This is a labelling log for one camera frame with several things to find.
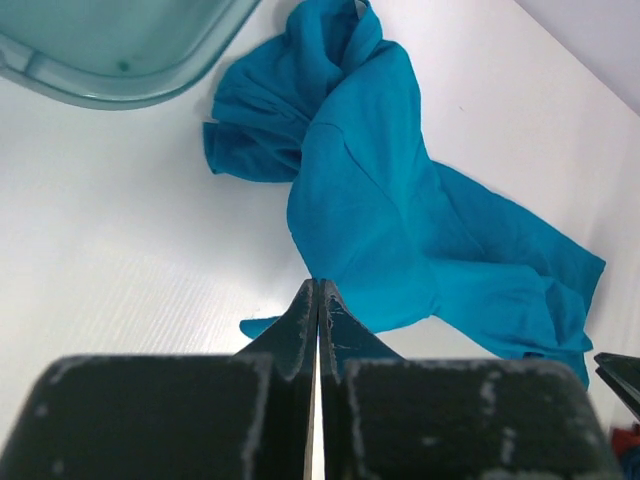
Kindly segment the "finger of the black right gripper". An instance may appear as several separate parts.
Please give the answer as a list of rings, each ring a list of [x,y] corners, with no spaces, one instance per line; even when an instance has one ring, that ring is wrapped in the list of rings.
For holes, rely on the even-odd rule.
[[[639,358],[602,352],[594,360],[598,376],[639,419]]]

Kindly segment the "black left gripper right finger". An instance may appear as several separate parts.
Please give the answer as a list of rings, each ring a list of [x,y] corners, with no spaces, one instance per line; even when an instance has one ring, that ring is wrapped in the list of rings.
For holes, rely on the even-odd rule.
[[[618,479],[580,380],[546,359],[407,360],[318,293],[329,479]]]

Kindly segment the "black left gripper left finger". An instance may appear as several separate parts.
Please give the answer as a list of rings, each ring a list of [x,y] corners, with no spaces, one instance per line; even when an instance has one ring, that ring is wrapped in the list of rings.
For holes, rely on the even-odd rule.
[[[316,284],[233,355],[77,355],[35,382],[11,479],[307,479]]]

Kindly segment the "bright blue t-shirt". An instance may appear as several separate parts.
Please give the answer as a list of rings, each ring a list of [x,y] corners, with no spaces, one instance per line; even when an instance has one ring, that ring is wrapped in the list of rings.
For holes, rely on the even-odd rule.
[[[409,56],[368,2],[300,3],[226,70],[203,143],[216,174],[290,185],[306,267],[371,331],[435,316],[498,357],[587,379],[604,261],[429,157]]]

